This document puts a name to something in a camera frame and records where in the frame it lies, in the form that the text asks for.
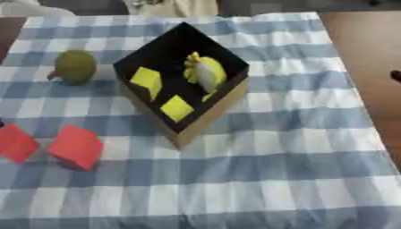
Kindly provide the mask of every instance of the plastic toy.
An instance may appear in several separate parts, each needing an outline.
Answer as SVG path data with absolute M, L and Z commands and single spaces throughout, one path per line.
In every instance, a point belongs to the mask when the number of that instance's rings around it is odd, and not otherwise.
M 47 78 L 61 78 L 71 85 L 82 85 L 90 80 L 96 72 L 95 58 L 83 50 L 69 50 L 60 54 L 55 60 L 55 70 Z
M 161 107 L 161 110 L 176 123 L 178 123 L 190 112 L 192 112 L 193 108 L 181 97 L 175 95 Z
M 160 73 L 149 68 L 140 67 L 132 76 L 130 83 L 148 89 L 151 101 L 155 100 L 162 88 Z
M 0 155 L 15 163 L 22 163 L 38 148 L 38 143 L 30 135 L 12 123 L 0 120 Z
M 199 83 L 208 93 L 213 93 L 226 81 L 223 66 L 211 57 L 200 57 L 197 52 L 188 56 L 185 67 L 184 77 L 191 83 Z
M 65 125 L 47 148 L 57 159 L 89 171 L 98 160 L 103 144 L 91 131 Z

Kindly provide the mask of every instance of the white cloth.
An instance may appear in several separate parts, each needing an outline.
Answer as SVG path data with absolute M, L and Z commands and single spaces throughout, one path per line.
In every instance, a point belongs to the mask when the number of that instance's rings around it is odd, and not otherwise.
M 164 0 L 160 4 L 138 7 L 137 0 L 124 0 L 131 15 L 155 17 L 202 17 L 218 15 L 216 0 Z
M 0 17 L 35 17 L 35 16 L 51 16 L 51 17 L 66 17 L 74 16 L 74 14 L 68 10 L 46 7 L 40 4 L 35 4 L 36 1 L 30 0 L 32 4 L 23 3 L 26 0 L 20 2 L 5 2 L 0 3 Z

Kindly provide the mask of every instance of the toy fruit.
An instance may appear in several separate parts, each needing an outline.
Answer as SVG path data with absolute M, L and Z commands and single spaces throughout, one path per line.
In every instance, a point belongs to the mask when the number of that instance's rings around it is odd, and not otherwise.
M 191 83 L 199 83 L 208 93 L 213 93 L 226 81 L 223 66 L 211 57 L 200 57 L 197 52 L 188 56 L 185 67 L 184 77 Z
M 130 79 L 130 83 L 146 88 L 150 94 L 150 100 L 155 100 L 161 90 L 160 73 L 149 68 L 140 67 Z
M 71 85 L 82 85 L 90 80 L 96 71 L 96 60 L 83 50 L 69 50 L 55 60 L 55 70 L 47 78 L 61 78 Z
M 176 123 L 178 123 L 190 112 L 192 112 L 193 108 L 181 97 L 173 96 L 161 107 L 161 110 Z

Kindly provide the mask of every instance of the box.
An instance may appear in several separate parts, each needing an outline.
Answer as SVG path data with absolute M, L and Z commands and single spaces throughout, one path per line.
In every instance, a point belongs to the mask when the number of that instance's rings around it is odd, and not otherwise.
M 226 82 L 205 102 L 202 102 L 202 98 L 207 93 L 183 76 L 184 61 L 194 51 L 200 56 L 218 60 L 227 74 Z M 129 82 L 140 67 L 161 74 L 163 88 L 154 101 L 149 99 L 149 92 L 145 88 Z M 123 95 L 150 116 L 178 149 L 189 144 L 205 127 L 243 97 L 249 71 L 245 61 L 186 22 L 118 61 L 114 68 Z M 178 123 L 160 110 L 174 95 L 179 95 L 194 108 Z

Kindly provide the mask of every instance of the yellow toy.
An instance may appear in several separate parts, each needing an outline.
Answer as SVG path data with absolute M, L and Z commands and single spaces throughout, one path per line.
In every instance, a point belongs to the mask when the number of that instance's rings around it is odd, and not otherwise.
M 213 94 L 215 94 L 215 93 L 211 93 L 211 94 L 208 94 L 208 95 L 204 96 L 204 97 L 202 98 L 202 102 L 208 100 L 211 96 L 213 96 Z
M 155 100 L 162 87 L 160 73 L 144 67 L 138 69 L 132 76 L 130 83 L 135 83 L 148 89 L 151 101 Z
M 175 95 L 161 107 L 161 110 L 176 123 L 178 123 L 190 112 L 192 112 L 193 108 L 181 97 Z
M 190 83 L 199 83 L 209 94 L 226 81 L 223 66 L 213 58 L 200 57 L 197 52 L 193 52 L 185 61 L 183 76 Z

